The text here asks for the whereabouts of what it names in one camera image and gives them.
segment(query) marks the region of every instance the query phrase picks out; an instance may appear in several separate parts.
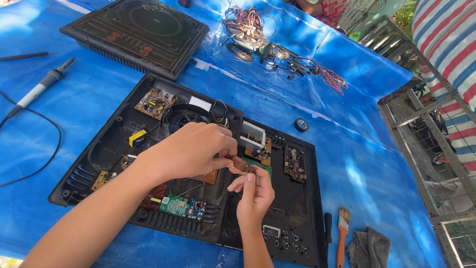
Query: orange brush handle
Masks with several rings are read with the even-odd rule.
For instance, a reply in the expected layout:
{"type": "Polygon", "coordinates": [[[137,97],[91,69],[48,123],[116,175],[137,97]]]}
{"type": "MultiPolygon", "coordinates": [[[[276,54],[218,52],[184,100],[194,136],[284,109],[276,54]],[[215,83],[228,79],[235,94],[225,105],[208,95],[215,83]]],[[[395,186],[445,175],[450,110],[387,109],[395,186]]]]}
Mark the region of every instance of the orange brush handle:
{"type": "Polygon", "coordinates": [[[337,226],[337,229],[339,229],[339,244],[337,244],[336,268],[342,268],[344,266],[346,235],[349,231],[342,226],[337,226]]]}

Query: hand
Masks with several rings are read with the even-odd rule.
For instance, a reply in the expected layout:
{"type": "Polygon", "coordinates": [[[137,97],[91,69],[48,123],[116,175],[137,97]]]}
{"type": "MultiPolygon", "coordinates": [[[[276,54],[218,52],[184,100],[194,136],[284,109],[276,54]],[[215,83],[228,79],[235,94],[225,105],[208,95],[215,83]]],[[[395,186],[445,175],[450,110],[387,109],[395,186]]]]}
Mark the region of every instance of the hand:
{"type": "MultiPolygon", "coordinates": [[[[268,171],[257,166],[256,168],[256,175],[246,173],[228,186],[230,192],[243,190],[243,196],[237,207],[238,224],[241,230],[261,230],[263,217],[274,200],[274,190],[268,171]]],[[[241,173],[235,168],[231,168],[230,171],[235,174],[241,173]]]]}
{"type": "Polygon", "coordinates": [[[192,178],[233,166],[226,155],[237,154],[231,131],[216,124],[188,123],[145,150],[126,171],[140,174],[155,187],[171,179],[192,178]]]}

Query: soldering iron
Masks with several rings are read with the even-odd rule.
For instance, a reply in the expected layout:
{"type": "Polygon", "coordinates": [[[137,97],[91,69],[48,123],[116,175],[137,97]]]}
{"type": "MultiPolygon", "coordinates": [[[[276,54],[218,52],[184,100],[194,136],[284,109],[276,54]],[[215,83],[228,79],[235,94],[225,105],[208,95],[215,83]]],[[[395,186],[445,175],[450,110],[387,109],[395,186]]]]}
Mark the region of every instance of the soldering iron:
{"type": "Polygon", "coordinates": [[[21,110],[25,109],[28,104],[30,104],[34,99],[38,98],[38,96],[47,88],[51,87],[56,81],[63,77],[63,72],[66,67],[68,67],[76,57],[69,59],[65,62],[61,67],[58,67],[54,70],[49,71],[46,76],[30,91],[26,94],[16,105],[15,107],[8,112],[5,118],[0,123],[0,128],[5,124],[5,122],[16,115],[21,110]]]}

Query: red patterned clothing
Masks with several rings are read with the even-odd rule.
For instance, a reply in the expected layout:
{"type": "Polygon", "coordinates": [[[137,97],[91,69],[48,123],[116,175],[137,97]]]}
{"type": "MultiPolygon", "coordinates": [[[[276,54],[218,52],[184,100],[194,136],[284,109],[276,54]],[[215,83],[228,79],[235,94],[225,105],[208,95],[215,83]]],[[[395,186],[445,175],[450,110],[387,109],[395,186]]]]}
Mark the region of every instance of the red patterned clothing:
{"type": "MultiPolygon", "coordinates": [[[[329,25],[332,28],[337,27],[339,20],[344,15],[347,5],[349,4],[348,0],[320,0],[318,1],[322,5],[322,15],[314,16],[314,18],[322,21],[323,23],[329,25]]],[[[289,4],[300,8],[295,0],[290,0],[289,4]]]]}

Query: green circuit board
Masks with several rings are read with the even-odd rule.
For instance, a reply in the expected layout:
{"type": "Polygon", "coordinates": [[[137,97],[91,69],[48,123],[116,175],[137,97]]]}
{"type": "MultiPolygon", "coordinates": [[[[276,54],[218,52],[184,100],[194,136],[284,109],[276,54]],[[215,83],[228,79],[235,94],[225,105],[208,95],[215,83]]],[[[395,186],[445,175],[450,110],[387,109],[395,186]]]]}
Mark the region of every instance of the green circuit board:
{"type": "Polygon", "coordinates": [[[185,218],[187,216],[188,199],[169,194],[162,198],[159,210],[185,218]]]}
{"type": "Polygon", "coordinates": [[[256,166],[261,167],[262,169],[268,171],[268,173],[269,173],[269,178],[271,179],[271,167],[270,167],[270,166],[268,166],[268,165],[263,165],[263,164],[260,163],[260,162],[256,162],[256,161],[251,160],[251,159],[246,158],[246,157],[242,157],[241,159],[245,160],[246,162],[248,162],[248,163],[251,164],[251,165],[256,165],[256,166]]]}

